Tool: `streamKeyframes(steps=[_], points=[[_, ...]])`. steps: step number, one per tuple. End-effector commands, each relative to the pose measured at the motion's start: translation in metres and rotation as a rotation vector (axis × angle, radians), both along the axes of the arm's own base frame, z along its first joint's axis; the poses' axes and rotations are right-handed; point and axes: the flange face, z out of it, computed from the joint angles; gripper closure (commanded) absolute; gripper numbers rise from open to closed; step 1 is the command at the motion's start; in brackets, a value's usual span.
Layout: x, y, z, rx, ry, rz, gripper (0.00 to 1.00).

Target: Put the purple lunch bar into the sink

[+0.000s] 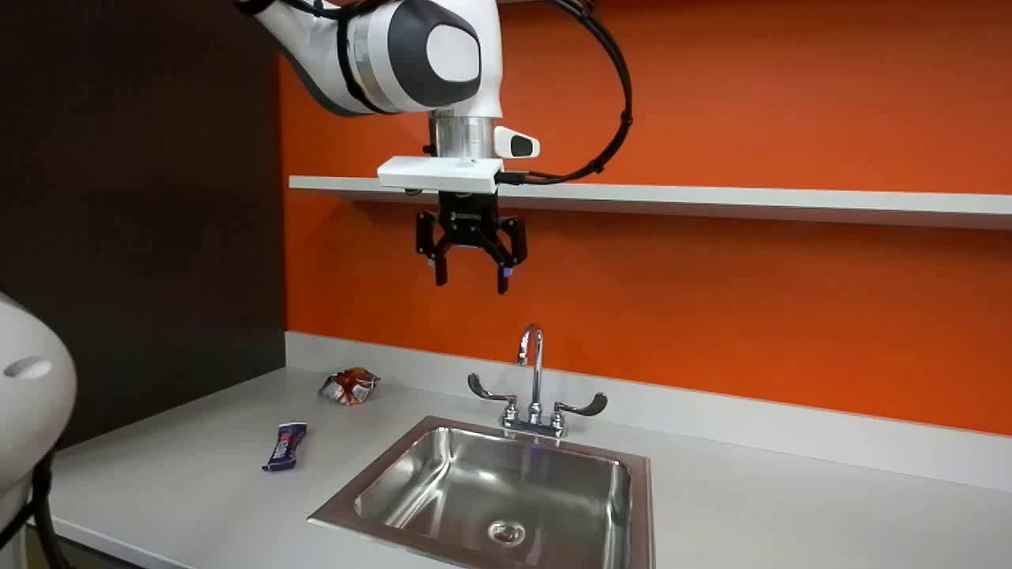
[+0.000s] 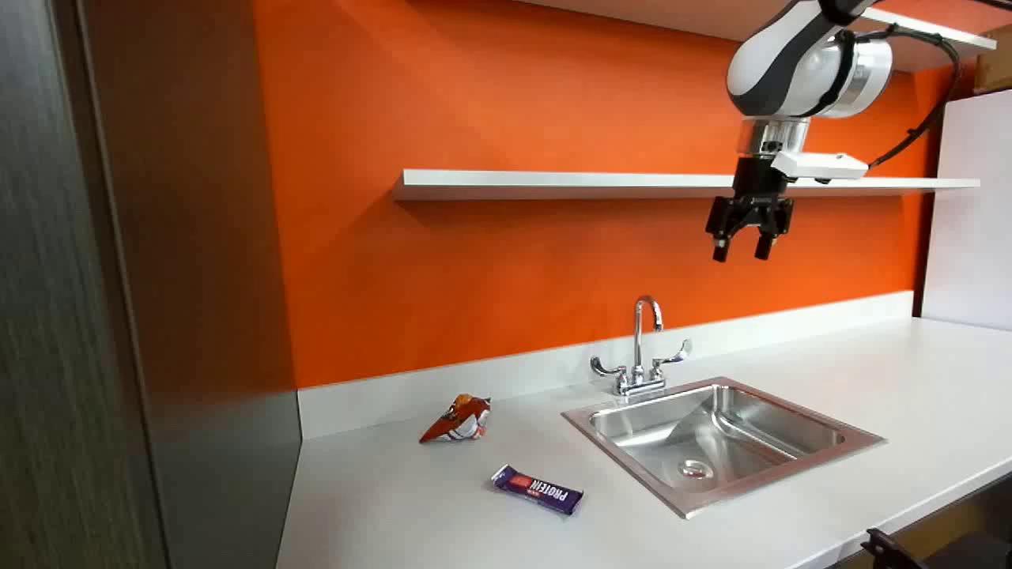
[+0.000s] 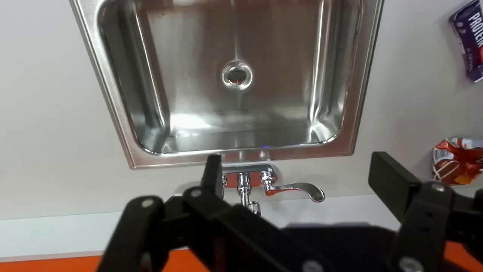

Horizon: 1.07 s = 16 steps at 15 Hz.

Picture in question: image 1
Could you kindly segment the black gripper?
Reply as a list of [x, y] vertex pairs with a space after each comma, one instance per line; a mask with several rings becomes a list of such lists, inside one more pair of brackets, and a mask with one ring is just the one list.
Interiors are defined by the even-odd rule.
[[438, 289], [448, 280], [447, 253], [477, 247], [497, 262], [497, 294], [510, 291], [512, 262], [530, 257], [526, 220], [507, 217], [494, 194], [444, 194], [438, 211], [421, 211], [415, 247], [435, 258]]

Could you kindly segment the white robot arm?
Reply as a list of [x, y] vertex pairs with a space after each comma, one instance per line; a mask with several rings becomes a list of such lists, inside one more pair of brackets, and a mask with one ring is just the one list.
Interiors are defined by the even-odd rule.
[[[438, 154], [387, 157], [382, 186], [494, 196], [507, 182], [497, 0], [234, 2], [329, 112], [431, 115]], [[47, 504], [47, 458], [73, 411], [76, 370], [65, 340], [9, 298], [0, 298], [0, 367], [0, 547], [9, 547]]]

